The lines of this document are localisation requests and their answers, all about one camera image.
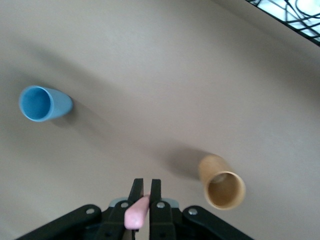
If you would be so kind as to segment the pink chopstick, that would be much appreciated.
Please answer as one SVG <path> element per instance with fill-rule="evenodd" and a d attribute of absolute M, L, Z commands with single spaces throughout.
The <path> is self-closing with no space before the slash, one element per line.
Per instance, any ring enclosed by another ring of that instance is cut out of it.
<path fill-rule="evenodd" d="M 132 206 L 130 206 L 124 213 L 124 227 L 127 230 L 140 230 L 144 223 L 149 211 L 150 195 L 145 194 Z"/>

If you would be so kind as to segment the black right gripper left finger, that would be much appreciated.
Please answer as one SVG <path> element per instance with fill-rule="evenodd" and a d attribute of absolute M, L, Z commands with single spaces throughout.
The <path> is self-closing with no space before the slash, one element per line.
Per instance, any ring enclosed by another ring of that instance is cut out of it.
<path fill-rule="evenodd" d="M 144 180 L 136 178 L 133 181 L 127 199 L 118 200 L 114 206 L 109 206 L 102 213 L 102 221 L 96 233 L 96 240 L 122 240 L 125 229 L 125 212 L 144 195 Z"/>

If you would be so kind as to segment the blue cup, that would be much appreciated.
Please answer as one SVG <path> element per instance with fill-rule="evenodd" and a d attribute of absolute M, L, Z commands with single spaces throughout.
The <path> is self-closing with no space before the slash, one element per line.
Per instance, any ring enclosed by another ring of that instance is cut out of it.
<path fill-rule="evenodd" d="M 26 87 L 18 104 L 22 114 L 33 122 L 57 119 L 73 109 L 73 101 L 67 94 L 38 85 Z"/>

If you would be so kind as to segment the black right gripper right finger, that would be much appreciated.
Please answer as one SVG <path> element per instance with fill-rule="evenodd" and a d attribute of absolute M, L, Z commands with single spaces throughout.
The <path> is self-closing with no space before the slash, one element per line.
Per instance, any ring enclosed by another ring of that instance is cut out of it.
<path fill-rule="evenodd" d="M 149 240 L 175 240 L 172 208 L 162 199 L 161 180 L 152 179 L 149 203 Z"/>

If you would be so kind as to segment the wooden cup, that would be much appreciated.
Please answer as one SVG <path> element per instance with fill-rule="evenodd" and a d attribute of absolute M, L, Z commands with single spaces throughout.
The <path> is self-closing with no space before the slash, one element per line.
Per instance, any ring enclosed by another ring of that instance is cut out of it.
<path fill-rule="evenodd" d="M 246 185 L 230 165 L 220 156 L 205 156 L 198 165 L 207 202 L 218 210 L 238 207 L 246 196 Z"/>

